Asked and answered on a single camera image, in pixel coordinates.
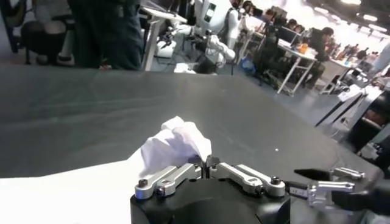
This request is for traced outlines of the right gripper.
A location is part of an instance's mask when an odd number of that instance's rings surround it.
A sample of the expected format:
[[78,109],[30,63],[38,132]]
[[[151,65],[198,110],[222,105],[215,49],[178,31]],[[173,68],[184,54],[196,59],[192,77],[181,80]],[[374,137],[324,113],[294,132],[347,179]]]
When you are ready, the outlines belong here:
[[[365,177],[364,172],[346,167],[331,170],[295,169],[294,172],[311,180],[332,180],[334,177],[360,180]],[[345,181],[314,181],[311,184],[288,181],[286,192],[306,200],[311,207],[337,205],[346,211],[369,210],[377,215],[389,216],[389,179],[377,181],[360,191],[355,189],[353,183]]]

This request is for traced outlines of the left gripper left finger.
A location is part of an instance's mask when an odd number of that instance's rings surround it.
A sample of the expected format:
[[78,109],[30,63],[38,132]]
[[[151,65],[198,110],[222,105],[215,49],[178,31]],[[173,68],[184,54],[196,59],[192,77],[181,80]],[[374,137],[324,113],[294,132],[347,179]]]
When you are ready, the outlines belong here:
[[135,186],[135,197],[139,200],[147,200],[154,195],[168,197],[175,194],[176,188],[185,180],[198,179],[201,176],[202,169],[195,164],[168,166],[147,178],[140,179]]

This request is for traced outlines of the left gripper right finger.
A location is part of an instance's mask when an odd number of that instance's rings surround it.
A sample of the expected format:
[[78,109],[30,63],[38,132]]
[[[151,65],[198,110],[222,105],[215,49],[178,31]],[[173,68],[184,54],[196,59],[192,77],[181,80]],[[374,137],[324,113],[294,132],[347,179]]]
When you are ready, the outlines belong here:
[[231,180],[249,195],[266,193],[270,197],[284,197],[286,194],[286,184],[279,177],[269,177],[243,164],[233,166],[209,155],[204,168],[207,177]]

